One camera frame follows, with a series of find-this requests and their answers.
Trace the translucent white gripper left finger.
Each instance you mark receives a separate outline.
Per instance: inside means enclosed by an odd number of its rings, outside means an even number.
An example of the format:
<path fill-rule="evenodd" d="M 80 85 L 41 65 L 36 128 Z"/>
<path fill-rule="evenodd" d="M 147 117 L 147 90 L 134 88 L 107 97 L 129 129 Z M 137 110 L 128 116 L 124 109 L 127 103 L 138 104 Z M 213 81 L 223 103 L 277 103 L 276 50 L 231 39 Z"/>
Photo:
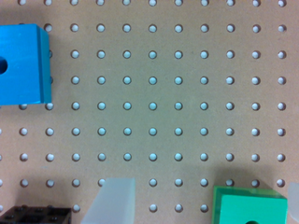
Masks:
<path fill-rule="evenodd" d="M 107 178 L 80 224 L 134 224 L 135 179 Z"/>

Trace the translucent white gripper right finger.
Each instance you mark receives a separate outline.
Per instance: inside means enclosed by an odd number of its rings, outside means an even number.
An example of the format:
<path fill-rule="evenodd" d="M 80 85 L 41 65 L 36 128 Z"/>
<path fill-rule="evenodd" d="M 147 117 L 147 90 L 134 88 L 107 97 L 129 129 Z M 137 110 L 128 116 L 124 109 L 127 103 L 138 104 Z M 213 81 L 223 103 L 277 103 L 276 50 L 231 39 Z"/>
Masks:
<path fill-rule="evenodd" d="M 293 220 L 299 220 L 299 183 L 288 186 L 288 209 Z"/>

